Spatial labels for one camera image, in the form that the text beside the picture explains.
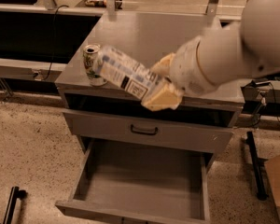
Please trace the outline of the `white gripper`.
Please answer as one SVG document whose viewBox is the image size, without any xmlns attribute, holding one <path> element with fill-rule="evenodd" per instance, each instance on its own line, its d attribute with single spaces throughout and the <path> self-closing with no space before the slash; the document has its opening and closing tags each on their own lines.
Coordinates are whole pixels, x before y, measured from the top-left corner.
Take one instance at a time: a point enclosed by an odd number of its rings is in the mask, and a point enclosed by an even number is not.
<svg viewBox="0 0 280 224">
<path fill-rule="evenodd" d="M 155 63 L 150 70 L 173 83 L 163 82 L 145 97 L 141 105 L 150 111 L 177 109 L 184 93 L 188 96 L 202 96 L 213 92 L 218 85 L 212 83 L 202 71 L 198 59 L 201 37 L 196 36 L 182 45 L 176 53 L 170 53 Z"/>
</svg>

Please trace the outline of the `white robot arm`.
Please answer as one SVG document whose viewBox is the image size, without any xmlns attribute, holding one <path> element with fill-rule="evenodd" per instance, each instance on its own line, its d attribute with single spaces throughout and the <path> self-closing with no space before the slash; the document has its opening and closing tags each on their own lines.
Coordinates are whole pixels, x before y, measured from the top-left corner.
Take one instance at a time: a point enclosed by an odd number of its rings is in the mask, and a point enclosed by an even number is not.
<svg viewBox="0 0 280 224">
<path fill-rule="evenodd" d="M 248 0 L 238 22 L 210 29 L 163 57 L 151 70 L 167 80 L 143 99 L 151 111 L 177 108 L 242 78 L 280 72 L 280 0 Z"/>
</svg>

